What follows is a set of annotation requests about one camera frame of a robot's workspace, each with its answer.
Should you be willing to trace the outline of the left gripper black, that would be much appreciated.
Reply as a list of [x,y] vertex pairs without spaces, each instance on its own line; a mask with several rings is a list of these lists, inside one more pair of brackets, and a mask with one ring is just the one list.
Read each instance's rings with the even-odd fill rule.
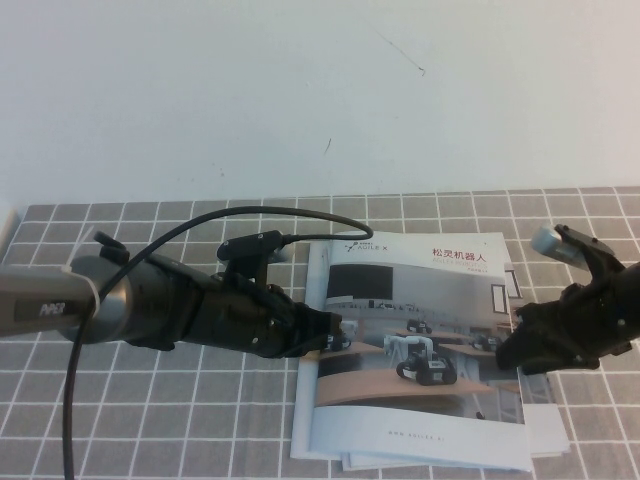
[[239,291],[222,285],[204,291],[192,319],[192,342],[262,358],[296,358],[348,348],[339,314],[306,309],[307,330],[328,334],[309,341],[299,305],[282,289]]

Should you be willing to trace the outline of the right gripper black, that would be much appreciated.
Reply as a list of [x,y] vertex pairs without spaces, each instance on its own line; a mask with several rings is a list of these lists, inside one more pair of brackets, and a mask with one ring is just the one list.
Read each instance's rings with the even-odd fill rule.
[[500,370],[594,370],[601,358],[631,350],[631,271],[572,285],[556,301],[517,307],[515,317],[514,331],[495,353]]

